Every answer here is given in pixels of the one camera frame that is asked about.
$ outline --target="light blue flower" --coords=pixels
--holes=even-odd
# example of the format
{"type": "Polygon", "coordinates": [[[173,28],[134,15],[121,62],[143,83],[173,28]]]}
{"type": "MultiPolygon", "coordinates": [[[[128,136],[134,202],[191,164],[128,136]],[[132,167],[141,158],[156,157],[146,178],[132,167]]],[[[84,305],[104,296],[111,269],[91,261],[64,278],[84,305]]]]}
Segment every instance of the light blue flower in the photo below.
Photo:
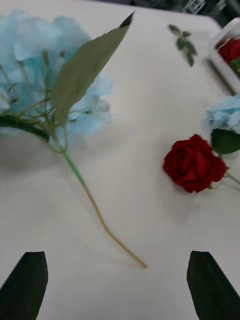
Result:
{"type": "MultiPolygon", "coordinates": [[[[9,16],[0,16],[0,31],[0,65],[3,66],[0,71],[0,112],[6,110],[7,101],[11,101],[15,113],[20,113],[43,100],[49,70],[48,90],[51,90],[63,65],[90,40],[71,18],[61,16],[48,22],[29,17],[20,10],[14,10],[9,16]],[[14,88],[8,92],[11,84],[14,88]]],[[[98,75],[85,96],[70,110],[66,125],[68,142],[73,141],[76,134],[93,134],[111,122],[109,104],[101,99],[111,92],[111,79],[98,75]]],[[[38,108],[43,105],[46,110],[52,107],[50,100],[38,108]]],[[[36,108],[27,112],[29,116],[36,114],[36,108]]],[[[56,135],[61,143],[63,132],[57,127],[56,135]]]]}
{"type": "Polygon", "coordinates": [[[240,133],[240,95],[229,96],[208,110],[212,129],[234,130],[240,133]]]}

